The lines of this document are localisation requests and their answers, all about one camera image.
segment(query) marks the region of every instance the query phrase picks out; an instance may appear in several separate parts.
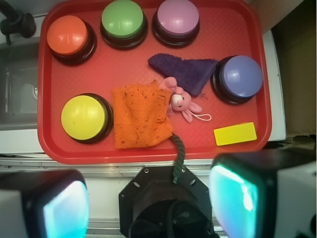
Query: round button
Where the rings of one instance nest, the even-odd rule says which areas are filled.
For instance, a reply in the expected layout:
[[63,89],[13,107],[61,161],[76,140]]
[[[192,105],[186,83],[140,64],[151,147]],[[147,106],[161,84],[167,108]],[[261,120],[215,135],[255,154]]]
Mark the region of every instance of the round button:
[[128,38],[142,28],[143,12],[139,5],[130,0],[116,0],[102,13],[102,25],[112,36]]
[[79,95],[69,100],[61,113],[65,132],[77,140],[89,140],[98,135],[107,122],[104,107],[93,97]]
[[76,16],[58,18],[49,27],[47,41],[49,47],[60,55],[72,55],[86,44],[88,31],[85,23]]
[[198,22],[198,10],[188,0],[166,0],[158,8],[158,23],[170,35],[187,35]]
[[234,56],[222,68],[220,80],[233,96],[248,98],[255,95],[263,83],[260,66],[250,57]]

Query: orange button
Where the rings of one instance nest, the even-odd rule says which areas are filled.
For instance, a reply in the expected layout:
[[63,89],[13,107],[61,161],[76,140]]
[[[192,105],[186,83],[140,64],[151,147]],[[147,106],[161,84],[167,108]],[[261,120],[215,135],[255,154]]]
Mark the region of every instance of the orange button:
[[60,55],[72,55],[86,44],[88,31],[77,16],[63,16],[50,26],[47,33],[49,47]]

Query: purple cloth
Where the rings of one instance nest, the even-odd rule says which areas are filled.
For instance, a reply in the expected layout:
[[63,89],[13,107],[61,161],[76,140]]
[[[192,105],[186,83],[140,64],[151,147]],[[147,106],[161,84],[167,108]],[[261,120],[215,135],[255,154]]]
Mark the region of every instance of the purple cloth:
[[148,63],[163,77],[175,77],[177,86],[197,97],[212,76],[218,61],[182,59],[169,54],[157,54],[149,58]]

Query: purple button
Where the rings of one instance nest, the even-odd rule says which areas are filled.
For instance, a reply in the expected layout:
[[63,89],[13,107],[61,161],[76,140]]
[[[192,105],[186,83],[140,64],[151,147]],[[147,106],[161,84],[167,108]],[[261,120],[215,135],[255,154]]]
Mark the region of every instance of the purple button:
[[167,34],[187,35],[198,22],[198,10],[188,0],[166,0],[158,8],[158,23]]
[[227,91],[241,98],[255,95],[263,84],[260,66],[247,56],[231,58],[222,68],[220,79]]

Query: green button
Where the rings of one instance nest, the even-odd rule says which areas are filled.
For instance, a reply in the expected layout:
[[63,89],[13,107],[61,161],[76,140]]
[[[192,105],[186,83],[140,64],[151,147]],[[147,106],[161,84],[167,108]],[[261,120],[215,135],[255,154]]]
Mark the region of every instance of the green button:
[[128,38],[139,32],[143,12],[139,5],[130,0],[116,0],[103,11],[102,24],[105,30],[117,38]]

